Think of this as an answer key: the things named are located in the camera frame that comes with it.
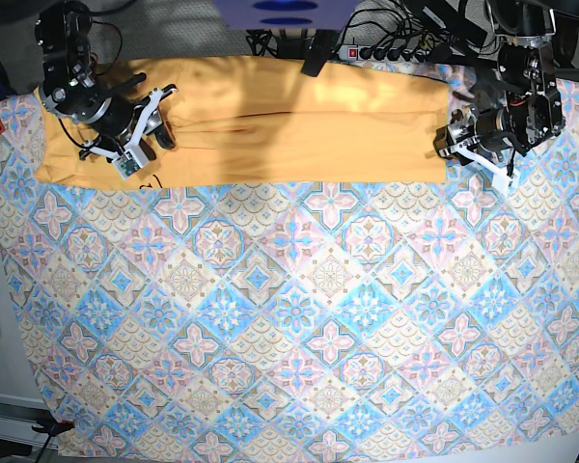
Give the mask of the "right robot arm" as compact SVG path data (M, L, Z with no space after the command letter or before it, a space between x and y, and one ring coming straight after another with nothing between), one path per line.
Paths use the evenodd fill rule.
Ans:
M127 179L156 159L146 136L152 134L165 150L176 147L159 104L177 87L154 88L131 100L125 94L146 80L144 72L114 86L102 80L88 39L93 16L81 1L60 1L40 12L35 36L43 52L41 104L60 123L69 120L96 132L93 140L72 142L80 160L99 156Z

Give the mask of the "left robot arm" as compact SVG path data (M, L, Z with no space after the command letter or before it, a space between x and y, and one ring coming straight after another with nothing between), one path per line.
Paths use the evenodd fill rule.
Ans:
M475 105L453 111L433 146L444 159L488 170L492 188L507 196L520 181L515 157L565 127L551 42L556 20L545 1L489 1L486 13L495 37L503 39L486 77L504 101L483 111Z

